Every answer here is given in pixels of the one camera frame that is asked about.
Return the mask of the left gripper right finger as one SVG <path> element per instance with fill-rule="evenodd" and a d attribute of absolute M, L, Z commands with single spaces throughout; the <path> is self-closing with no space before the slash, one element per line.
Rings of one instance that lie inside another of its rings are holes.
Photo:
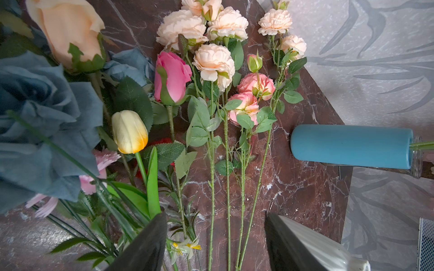
<path fill-rule="evenodd" d="M 264 230 L 273 271 L 322 270 L 322 265 L 277 214 L 266 215 Z"/>

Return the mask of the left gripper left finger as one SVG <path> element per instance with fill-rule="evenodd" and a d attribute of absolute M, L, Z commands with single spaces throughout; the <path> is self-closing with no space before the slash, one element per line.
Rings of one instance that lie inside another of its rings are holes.
<path fill-rule="evenodd" d="M 159 213 L 106 269 L 108 271 L 160 271 L 166 250 L 166 238 L 166 215 Z"/>

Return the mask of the red carnation stem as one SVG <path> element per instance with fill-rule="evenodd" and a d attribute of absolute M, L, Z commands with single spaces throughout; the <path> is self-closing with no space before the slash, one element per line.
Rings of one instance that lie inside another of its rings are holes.
<path fill-rule="evenodd" d="M 170 138 L 163 138 L 161 140 L 157 140 L 157 141 L 149 143 L 148 146 L 161 145 L 161 144 L 165 144 L 165 143 L 172 143 L 172 140 Z M 143 180 L 137 161 L 134 161 L 134 163 L 136 166 L 134 169 L 135 170 L 134 175 L 137 178 L 139 178 L 140 180 Z"/>

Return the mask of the cream rose cluster stem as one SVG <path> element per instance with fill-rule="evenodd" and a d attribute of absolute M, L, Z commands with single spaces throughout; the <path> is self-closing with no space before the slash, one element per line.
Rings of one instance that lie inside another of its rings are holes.
<path fill-rule="evenodd" d="M 284 97 L 291 104 L 297 104 L 304 100 L 297 88 L 301 81 L 299 70 L 307 63 L 305 56 L 307 44 L 303 38 L 289 33 L 293 24 L 292 16 L 288 11 L 289 1 L 275 1 L 273 5 L 273 8 L 259 20 L 258 33 L 268 39 L 269 51 L 278 75 L 271 85 L 271 90 L 262 88 L 256 95 L 258 99 L 263 101 L 269 99 L 269 105 L 259 110 L 257 115 L 259 126 L 254 131 L 254 134 L 265 132 L 267 141 L 263 148 L 263 154 L 261 154 L 261 167 L 248 224 L 242 224 L 240 228 L 240 243 L 238 244 L 235 265 L 237 271 L 242 270 L 248 248 L 259 192 L 262 188 L 262 177 L 270 149 L 272 130 L 277 121 L 276 113 L 282 114 L 284 112 L 281 97 Z"/>

